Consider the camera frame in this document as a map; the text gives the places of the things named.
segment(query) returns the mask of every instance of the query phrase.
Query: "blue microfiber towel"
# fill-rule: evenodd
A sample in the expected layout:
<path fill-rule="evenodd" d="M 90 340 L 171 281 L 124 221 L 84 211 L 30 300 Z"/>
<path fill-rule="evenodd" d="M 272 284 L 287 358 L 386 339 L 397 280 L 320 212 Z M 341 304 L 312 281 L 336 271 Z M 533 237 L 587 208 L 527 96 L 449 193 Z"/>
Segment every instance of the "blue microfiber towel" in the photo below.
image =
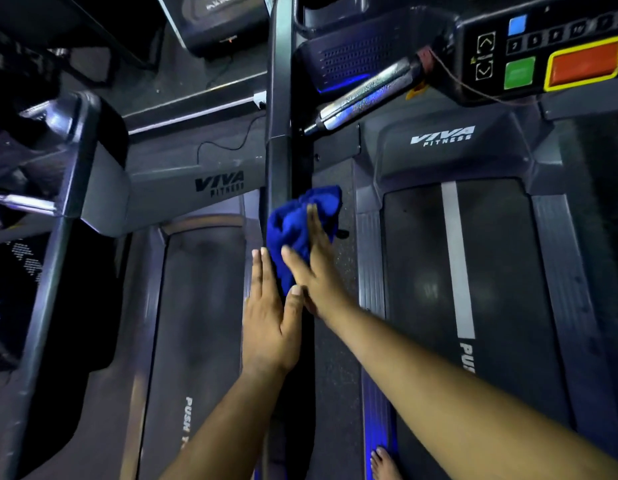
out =
<path fill-rule="evenodd" d="M 311 189 L 297 200 L 275 209 L 266 224 L 266 248 L 275 264 L 277 277 L 286 295 L 295 283 L 293 274 L 282 261 L 282 246 L 295 250 L 306 263 L 309 262 L 309 228 L 307 227 L 307 204 L 318 206 L 318 216 L 329 241 L 338 232 L 338 214 L 342 207 L 342 190 L 337 185 Z"/>

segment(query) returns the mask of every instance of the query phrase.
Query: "person's right hand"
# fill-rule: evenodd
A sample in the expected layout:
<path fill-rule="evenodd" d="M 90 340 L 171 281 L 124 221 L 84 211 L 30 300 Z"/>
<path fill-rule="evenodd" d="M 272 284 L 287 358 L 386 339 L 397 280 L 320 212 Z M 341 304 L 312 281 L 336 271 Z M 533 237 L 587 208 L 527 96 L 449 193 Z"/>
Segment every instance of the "person's right hand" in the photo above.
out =
<path fill-rule="evenodd" d="M 295 282 L 308 291 L 307 308 L 322 318 L 327 325 L 344 309 L 356 306 L 345 290 L 333 261 L 333 248 L 324 232 L 318 208 L 307 206 L 307 225 L 311 241 L 310 266 L 289 246 L 282 247 L 282 259 L 289 267 Z"/>

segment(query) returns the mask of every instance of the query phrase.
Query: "hand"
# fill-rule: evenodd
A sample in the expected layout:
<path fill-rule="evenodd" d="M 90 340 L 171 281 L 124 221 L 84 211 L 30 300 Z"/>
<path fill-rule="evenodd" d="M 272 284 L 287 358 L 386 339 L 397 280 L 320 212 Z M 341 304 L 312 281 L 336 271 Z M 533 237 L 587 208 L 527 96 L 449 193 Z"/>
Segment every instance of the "hand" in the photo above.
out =
<path fill-rule="evenodd" d="M 294 285 L 282 309 L 268 251 L 252 254 L 251 290 L 242 320 L 242 370 L 286 374 L 300 356 L 302 289 Z"/>
<path fill-rule="evenodd" d="M 345 290 L 338 274 L 333 247 L 322 228 L 315 204 L 307 206 L 307 225 L 311 241 L 310 266 L 289 246 L 282 247 L 282 259 L 291 270 L 295 282 L 307 289 L 309 311 L 330 326 L 331 319 L 337 317 L 344 308 L 357 304 Z"/>

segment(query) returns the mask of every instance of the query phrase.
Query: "person's left hand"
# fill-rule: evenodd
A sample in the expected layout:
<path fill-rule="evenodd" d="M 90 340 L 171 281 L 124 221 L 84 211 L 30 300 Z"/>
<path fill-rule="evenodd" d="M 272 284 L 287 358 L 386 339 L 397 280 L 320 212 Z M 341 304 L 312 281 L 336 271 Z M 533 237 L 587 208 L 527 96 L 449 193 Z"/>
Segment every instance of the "person's left hand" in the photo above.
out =
<path fill-rule="evenodd" d="M 251 290 L 242 320 L 242 369 L 282 372 L 295 367 L 302 335 L 302 289 L 294 285 L 282 308 L 271 257 L 253 251 Z"/>

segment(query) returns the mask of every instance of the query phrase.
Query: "foot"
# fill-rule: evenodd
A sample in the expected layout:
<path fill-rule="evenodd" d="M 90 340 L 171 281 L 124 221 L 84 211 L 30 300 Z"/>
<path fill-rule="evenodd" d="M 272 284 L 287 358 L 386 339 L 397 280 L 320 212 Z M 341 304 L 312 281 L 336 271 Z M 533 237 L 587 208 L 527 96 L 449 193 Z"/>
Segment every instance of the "foot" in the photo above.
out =
<path fill-rule="evenodd" d="M 371 452 L 371 471 L 374 480 L 402 480 L 395 462 L 381 446 Z"/>

